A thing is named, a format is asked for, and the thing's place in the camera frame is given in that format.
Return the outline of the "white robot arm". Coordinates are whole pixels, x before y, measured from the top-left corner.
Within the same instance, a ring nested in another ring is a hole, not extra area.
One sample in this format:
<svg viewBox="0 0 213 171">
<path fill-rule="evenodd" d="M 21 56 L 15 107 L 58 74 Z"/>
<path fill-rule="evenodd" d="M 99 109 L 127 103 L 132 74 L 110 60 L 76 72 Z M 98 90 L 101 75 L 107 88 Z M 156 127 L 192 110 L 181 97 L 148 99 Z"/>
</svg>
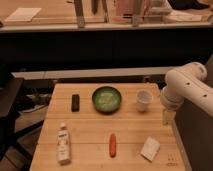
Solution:
<svg viewBox="0 0 213 171">
<path fill-rule="evenodd" d="M 167 110 L 177 111 L 187 99 L 213 117 L 213 88 L 204 83 L 207 69 L 200 62 L 174 67 L 165 75 L 160 101 Z"/>
</svg>

